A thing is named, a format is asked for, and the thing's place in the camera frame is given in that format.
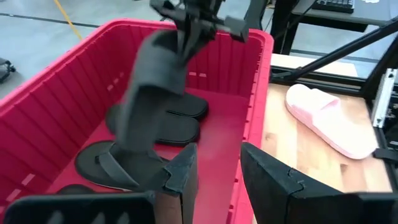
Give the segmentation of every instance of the wooden surface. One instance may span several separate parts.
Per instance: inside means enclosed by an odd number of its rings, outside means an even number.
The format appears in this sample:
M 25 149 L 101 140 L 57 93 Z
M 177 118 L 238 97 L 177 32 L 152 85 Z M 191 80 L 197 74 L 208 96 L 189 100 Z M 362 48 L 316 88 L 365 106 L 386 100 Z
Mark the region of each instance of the wooden surface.
M 272 65 L 292 68 L 312 61 L 288 55 L 273 55 L 272 58 Z M 332 63 L 327 68 L 324 67 L 322 72 L 356 75 L 352 67 L 352 64 Z M 390 192 L 391 185 L 383 161 L 371 156 L 358 161 L 341 155 L 287 111 L 285 95 L 288 88 L 289 86 L 269 85 L 261 149 L 342 192 Z M 340 97 L 344 114 L 362 129 L 361 139 L 364 143 L 377 148 L 364 100 L 344 95 L 335 96 Z

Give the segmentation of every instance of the robotic arm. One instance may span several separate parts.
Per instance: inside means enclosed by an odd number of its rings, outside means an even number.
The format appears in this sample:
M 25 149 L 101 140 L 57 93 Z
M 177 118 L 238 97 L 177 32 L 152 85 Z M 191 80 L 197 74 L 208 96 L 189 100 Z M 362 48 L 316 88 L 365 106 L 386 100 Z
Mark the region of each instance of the robotic arm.
M 241 42 L 248 37 L 243 20 L 217 18 L 221 1 L 184 0 L 184 9 L 168 0 L 150 1 L 160 15 L 174 21 L 177 30 L 158 30 L 141 45 L 132 74 L 134 81 L 125 94 L 118 119 L 117 147 L 112 151 L 146 153 L 161 161 L 153 150 L 155 134 L 167 103 L 183 95 L 189 60 L 215 38 L 217 30 Z

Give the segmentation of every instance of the pink slipper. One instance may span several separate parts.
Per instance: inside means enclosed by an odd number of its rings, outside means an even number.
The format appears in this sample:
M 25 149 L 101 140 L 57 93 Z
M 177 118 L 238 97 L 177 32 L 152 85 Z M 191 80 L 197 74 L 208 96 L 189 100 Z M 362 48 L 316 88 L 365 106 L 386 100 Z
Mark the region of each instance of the pink slipper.
M 345 117 L 338 97 L 296 84 L 287 90 L 285 102 L 293 116 L 344 156 L 363 159 L 375 150 L 359 144 L 361 128 Z

